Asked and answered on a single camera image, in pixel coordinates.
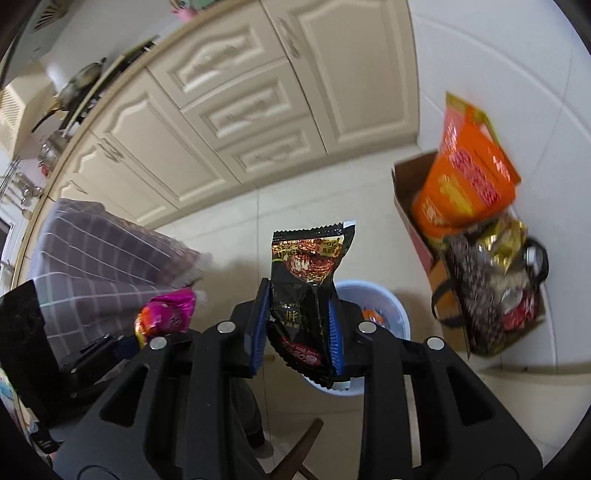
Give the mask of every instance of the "plaid fabric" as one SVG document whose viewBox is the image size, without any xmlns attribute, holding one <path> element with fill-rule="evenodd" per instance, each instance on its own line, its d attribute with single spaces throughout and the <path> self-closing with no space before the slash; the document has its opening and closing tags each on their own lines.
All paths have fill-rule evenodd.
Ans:
<svg viewBox="0 0 591 480">
<path fill-rule="evenodd" d="M 202 276 L 205 256 L 108 213 L 60 199 L 44 222 L 28 278 L 59 360 L 98 337 L 127 335 L 151 298 Z"/>
</svg>

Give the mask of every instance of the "wooden countertop edge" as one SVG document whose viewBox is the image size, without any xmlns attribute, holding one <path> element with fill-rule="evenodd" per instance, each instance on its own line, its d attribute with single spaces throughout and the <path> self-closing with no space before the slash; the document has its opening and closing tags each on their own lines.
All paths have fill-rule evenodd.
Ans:
<svg viewBox="0 0 591 480">
<path fill-rule="evenodd" d="M 35 208 L 31 213 L 31 219 L 29 220 L 27 229 L 25 230 L 25 234 L 22 237 L 21 246 L 18 250 L 17 260 L 14 266 L 14 276 L 12 278 L 11 288 L 15 288 L 18 284 L 18 279 L 21 275 L 22 262 L 25 258 L 27 246 L 31 239 L 33 228 L 35 227 L 35 223 L 39 218 L 39 214 L 41 212 L 41 208 L 43 208 L 45 200 L 49 197 L 49 193 L 51 192 L 56 182 L 56 179 L 60 176 L 63 167 L 66 165 L 68 157 L 76 148 L 76 145 L 84 137 L 85 133 L 87 133 L 88 130 L 90 130 L 90 127 L 96 121 L 98 116 L 102 113 L 104 108 L 111 101 L 113 101 L 116 98 L 117 94 L 131 80 L 138 76 L 142 72 L 142 70 L 146 68 L 152 61 L 154 61 L 160 55 L 165 53 L 169 48 L 172 48 L 173 45 L 187 37 L 194 30 L 198 29 L 202 25 L 207 24 L 208 22 L 211 22 L 222 17 L 223 15 L 226 15 L 227 13 L 231 12 L 232 10 L 238 7 L 241 7 L 254 1 L 256 0 L 223 0 L 216 4 L 213 4 L 211 7 L 197 15 L 191 22 L 187 23 L 186 25 L 183 25 L 176 32 L 173 32 L 168 37 L 166 37 L 162 41 L 162 43 L 157 44 L 149 52 L 145 53 L 140 58 L 138 58 L 135 62 L 131 64 L 131 66 L 127 70 L 123 72 L 123 74 L 121 74 L 121 76 L 119 76 L 119 78 L 115 80 L 113 85 L 105 93 L 105 96 L 102 99 L 100 99 L 100 101 L 90 111 L 88 117 L 80 124 L 78 130 L 68 142 L 66 149 L 61 154 L 60 160 L 57 163 L 54 171 L 52 172 L 51 177 L 47 180 L 45 191 L 43 195 L 40 197 L 37 204 L 35 205 Z"/>
</svg>

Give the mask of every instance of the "cardboard box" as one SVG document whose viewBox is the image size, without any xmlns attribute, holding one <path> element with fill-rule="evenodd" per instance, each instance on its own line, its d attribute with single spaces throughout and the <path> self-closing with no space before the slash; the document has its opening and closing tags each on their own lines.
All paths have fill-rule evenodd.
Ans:
<svg viewBox="0 0 591 480">
<path fill-rule="evenodd" d="M 412 158 L 399 163 L 392 169 L 392 182 L 394 184 L 394 205 L 396 206 L 400 218 L 406 227 L 406 230 L 413 242 L 417 255 L 423 265 L 425 273 L 429 279 L 431 290 L 435 289 L 448 279 L 446 267 L 443 262 L 437 258 L 437 255 L 424 242 L 423 237 L 418 232 L 411 220 L 410 209 L 415 195 L 423 187 L 427 180 L 431 165 L 435 161 L 437 152 L 430 152 L 420 157 Z M 452 292 L 446 293 L 435 307 L 437 316 L 441 319 L 447 319 L 460 314 L 459 302 Z M 518 336 L 508 343 L 514 343 L 518 338 L 526 335 L 540 324 L 539 318 L 544 316 L 545 306 L 542 297 L 540 298 L 540 313 L 538 320 L 525 328 Z M 450 328 L 441 324 L 444 340 L 456 352 L 467 352 L 470 355 L 468 337 L 465 328 Z"/>
</svg>

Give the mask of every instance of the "silver screw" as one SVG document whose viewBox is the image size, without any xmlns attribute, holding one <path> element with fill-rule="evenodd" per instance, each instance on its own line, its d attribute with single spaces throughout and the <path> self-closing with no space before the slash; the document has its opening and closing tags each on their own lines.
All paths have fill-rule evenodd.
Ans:
<svg viewBox="0 0 591 480">
<path fill-rule="evenodd" d="M 168 341 L 164 337 L 155 337 L 150 340 L 150 348 L 152 350 L 160 350 L 166 346 Z"/>
<path fill-rule="evenodd" d="M 361 322 L 359 324 L 359 331 L 361 333 L 374 333 L 378 329 L 374 322 Z"/>
<path fill-rule="evenodd" d="M 445 343 L 439 337 L 431 337 L 429 340 L 427 340 L 427 346 L 431 350 L 442 350 L 445 346 Z"/>
<path fill-rule="evenodd" d="M 217 326 L 217 331 L 220 333 L 232 333 L 234 330 L 236 330 L 236 325 L 234 325 L 234 322 L 229 322 L 228 320 L 221 322 Z"/>
</svg>

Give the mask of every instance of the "cabinet door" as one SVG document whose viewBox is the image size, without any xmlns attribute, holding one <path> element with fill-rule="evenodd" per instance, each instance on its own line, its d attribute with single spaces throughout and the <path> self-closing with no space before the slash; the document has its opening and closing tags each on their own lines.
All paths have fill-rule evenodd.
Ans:
<svg viewBox="0 0 591 480">
<path fill-rule="evenodd" d="M 273 60 L 285 58 L 279 39 L 258 2 L 195 30 L 148 69 L 179 107 L 222 83 Z"/>
<path fill-rule="evenodd" d="M 105 108 L 93 131 L 178 208 L 238 184 L 147 71 Z"/>
<path fill-rule="evenodd" d="M 286 168 L 320 160 L 326 150 L 312 117 L 291 121 L 219 151 L 242 182 Z"/>
<path fill-rule="evenodd" d="M 329 153 L 418 132 L 404 0 L 262 0 Z"/>
<path fill-rule="evenodd" d="M 176 210 L 90 133 L 72 152 L 50 196 L 101 202 L 114 215 L 140 225 Z"/>
<path fill-rule="evenodd" d="M 286 59 L 225 83 L 182 112 L 209 146 L 218 149 L 309 115 L 310 109 Z"/>
</svg>

